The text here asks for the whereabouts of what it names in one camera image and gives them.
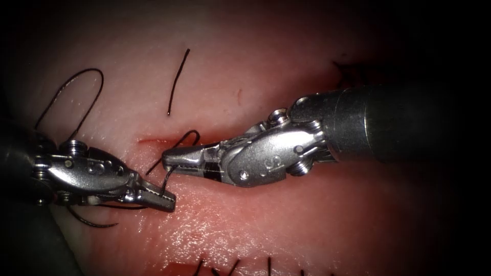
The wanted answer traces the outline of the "left arm needle driver jaw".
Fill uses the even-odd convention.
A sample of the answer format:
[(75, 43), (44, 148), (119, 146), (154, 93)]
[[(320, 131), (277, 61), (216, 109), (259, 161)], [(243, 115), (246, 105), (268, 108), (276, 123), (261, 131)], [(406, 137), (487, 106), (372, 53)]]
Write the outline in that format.
[(135, 192), (126, 192), (122, 196), (122, 202), (172, 213), (176, 206), (176, 196), (167, 191), (163, 195), (160, 195), (159, 193), (155, 194), (153, 192), (136, 190)]
[(134, 176), (135, 187), (138, 192), (144, 195), (144, 198), (155, 201), (160, 198), (164, 201), (176, 201), (176, 196), (162, 187), (156, 186), (145, 180), (140, 174)]

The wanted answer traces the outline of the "right arm needle driver jaw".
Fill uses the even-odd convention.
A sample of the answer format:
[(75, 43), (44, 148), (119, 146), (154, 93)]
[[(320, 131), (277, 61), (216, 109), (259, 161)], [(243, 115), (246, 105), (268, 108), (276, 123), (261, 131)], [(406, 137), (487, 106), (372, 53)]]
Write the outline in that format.
[(201, 167), (205, 162), (217, 161), (220, 143), (176, 147), (162, 153), (163, 166)]
[(168, 168), (175, 174), (202, 177), (222, 182), (222, 170), (218, 164), (204, 164), (198, 167), (171, 165)]

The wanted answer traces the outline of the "right arm needle driver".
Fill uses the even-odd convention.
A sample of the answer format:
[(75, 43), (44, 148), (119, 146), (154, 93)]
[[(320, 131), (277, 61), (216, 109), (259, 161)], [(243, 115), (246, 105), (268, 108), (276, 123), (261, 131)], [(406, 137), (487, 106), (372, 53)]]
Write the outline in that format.
[(314, 163), (333, 163), (326, 119), (339, 101), (337, 93), (300, 97), (220, 149), (220, 181), (251, 188), (306, 175)]

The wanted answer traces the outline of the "left arm needle driver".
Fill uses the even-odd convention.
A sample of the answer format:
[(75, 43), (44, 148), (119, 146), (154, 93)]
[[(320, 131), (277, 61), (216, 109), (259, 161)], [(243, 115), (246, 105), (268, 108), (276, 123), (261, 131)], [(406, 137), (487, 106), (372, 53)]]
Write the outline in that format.
[(136, 190), (137, 173), (112, 154), (68, 140), (40, 146), (33, 177), (47, 189), (47, 201), (61, 206), (125, 202)]

